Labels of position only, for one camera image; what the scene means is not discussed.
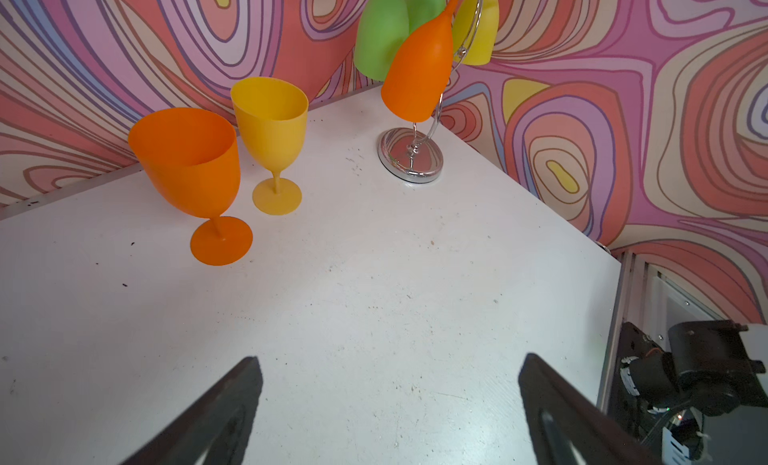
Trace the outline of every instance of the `patterned wall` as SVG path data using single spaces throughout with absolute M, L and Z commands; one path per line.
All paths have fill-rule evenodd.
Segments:
M 444 123 L 591 239 L 768 310 L 768 0 L 499 0 Z
M 768 0 L 499 0 L 444 124 L 592 239 L 738 321 L 768 310 Z M 0 0 L 0 206 L 135 161 L 141 116 L 272 75 L 315 101 L 365 0 Z

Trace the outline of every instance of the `curved metal rod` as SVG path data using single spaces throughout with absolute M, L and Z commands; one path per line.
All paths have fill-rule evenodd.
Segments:
M 453 67 L 453 70 L 451 70 L 451 75 L 453 75 L 453 73 L 456 72 L 458 66 L 462 64 L 467 51 L 472 47 L 472 44 L 475 43 L 475 37 L 477 36 L 478 28 L 480 27 L 482 5 L 483 0 L 478 0 L 477 5 L 475 6 L 475 17 L 472 18 L 472 23 L 469 26 L 469 30 L 467 30 L 467 36 L 464 37 L 461 47 L 459 47 L 458 50 L 456 50 L 456 54 L 454 54 L 454 57 L 458 56 L 458 60 L 456 61 L 456 65 Z M 437 131 L 437 125 L 440 124 L 440 115 L 442 114 L 442 96 L 443 94 L 440 94 L 440 100 L 437 102 L 437 107 L 435 107 L 435 121 L 432 122 L 432 127 L 429 129 L 429 132 L 424 135 L 424 138 L 420 140 L 418 139 L 416 134 L 416 123 L 413 124 L 413 142 L 410 145 L 411 157 L 418 153 L 418 146 L 424 144 L 427 140 L 430 140 L 433 135 L 435 135 L 435 132 Z

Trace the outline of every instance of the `tabletop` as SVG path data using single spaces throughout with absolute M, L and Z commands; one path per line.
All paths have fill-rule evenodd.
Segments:
M 442 126 L 437 181 L 397 179 L 393 126 L 379 89 L 311 111 L 288 216 L 241 145 L 225 267 L 143 172 L 1 221 L 3 460 L 120 463 L 256 355 L 245 463 L 534 463 L 524 356 L 594 402 L 619 263 Z

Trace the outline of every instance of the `chrome stand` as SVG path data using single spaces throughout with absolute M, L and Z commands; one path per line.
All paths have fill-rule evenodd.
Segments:
M 462 46 L 456 50 L 454 55 L 456 65 L 454 65 L 451 74 L 462 64 L 467 50 L 475 41 L 482 13 L 482 1 L 478 0 L 472 25 L 469 26 Z M 406 182 L 429 183 L 440 175 L 443 163 L 442 152 L 432 140 L 432 136 L 440 124 L 441 112 L 442 94 L 440 94 L 440 100 L 435 108 L 432 127 L 426 135 L 416 130 L 416 123 L 413 124 L 413 130 L 398 127 L 387 130 L 381 135 L 378 146 L 379 159 L 394 176 Z

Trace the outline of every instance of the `yellow goblet base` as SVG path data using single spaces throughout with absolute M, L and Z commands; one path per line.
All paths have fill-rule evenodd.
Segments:
M 194 258 L 206 265 L 229 265 L 242 259 L 253 242 L 248 224 L 234 217 L 216 217 L 197 227 L 190 248 Z
M 280 179 L 280 193 L 275 193 L 275 180 L 267 179 L 254 189 L 254 205 L 270 215 L 286 215 L 299 208 L 301 189 L 288 179 Z

